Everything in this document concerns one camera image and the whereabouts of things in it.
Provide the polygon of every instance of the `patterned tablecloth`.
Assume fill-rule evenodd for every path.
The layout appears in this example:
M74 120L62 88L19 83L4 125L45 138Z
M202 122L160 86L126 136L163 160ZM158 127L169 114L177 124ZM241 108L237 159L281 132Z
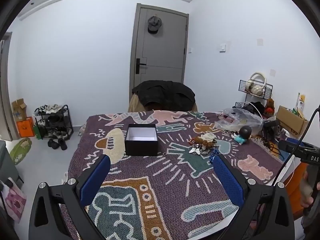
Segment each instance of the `patterned tablecloth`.
M247 178L267 183L282 162L254 141L243 145L215 129L215 113L151 111L91 116L69 166L78 177L101 155L111 170L86 208L106 239L178 239L196 236L238 207L226 195L208 156L188 152L188 140L207 132L217 136L219 151ZM159 156L126 156L129 123L157 126ZM74 239L79 239L65 207L62 212Z

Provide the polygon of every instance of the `blue gripper pad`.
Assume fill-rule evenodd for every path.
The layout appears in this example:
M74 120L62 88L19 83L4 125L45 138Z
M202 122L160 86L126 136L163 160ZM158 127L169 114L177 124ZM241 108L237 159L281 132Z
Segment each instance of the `blue gripper pad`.
M103 160L95 168L91 176L87 179L80 190L79 203L81 207L84 208L92 203L104 179L108 175L110 167L110 158L109 156L105 155Z
M241 208L244 203L243 189L221 158L224 158L224 156L217 155L213 158L212 166L214 172L218 176L233 205Z

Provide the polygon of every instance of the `baby doll with turquoise outfit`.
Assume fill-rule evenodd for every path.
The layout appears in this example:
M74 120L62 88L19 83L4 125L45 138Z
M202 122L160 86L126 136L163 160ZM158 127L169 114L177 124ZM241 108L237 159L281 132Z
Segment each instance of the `baby doll with turquoise outfit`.
M234 133L234 134L231 134L231 137L240 145L242 145L243 143L245 143L247 140L250 139L251 132L252 132L251 127L248 125L245 125L240 128L240 130L238 131L238 135Z

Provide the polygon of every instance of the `green rug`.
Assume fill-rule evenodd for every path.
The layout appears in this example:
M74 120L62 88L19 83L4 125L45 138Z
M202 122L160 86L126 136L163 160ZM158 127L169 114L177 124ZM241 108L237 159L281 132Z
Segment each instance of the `green rug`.
M23 138L18 142L10 152L10 157L14 165L20 163L31 149L31 140L29 137Z

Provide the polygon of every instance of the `black slipper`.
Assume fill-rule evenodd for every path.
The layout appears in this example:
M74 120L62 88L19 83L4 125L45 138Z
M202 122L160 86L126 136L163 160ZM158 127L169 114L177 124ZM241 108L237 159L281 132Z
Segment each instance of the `black slipper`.
M56 150L59 148L59 143L55 142L53 139L50 139L48 141L48 146L51 147L52 149Z
M64 139L58 139L58 143L62 151L65 151L68 148Z

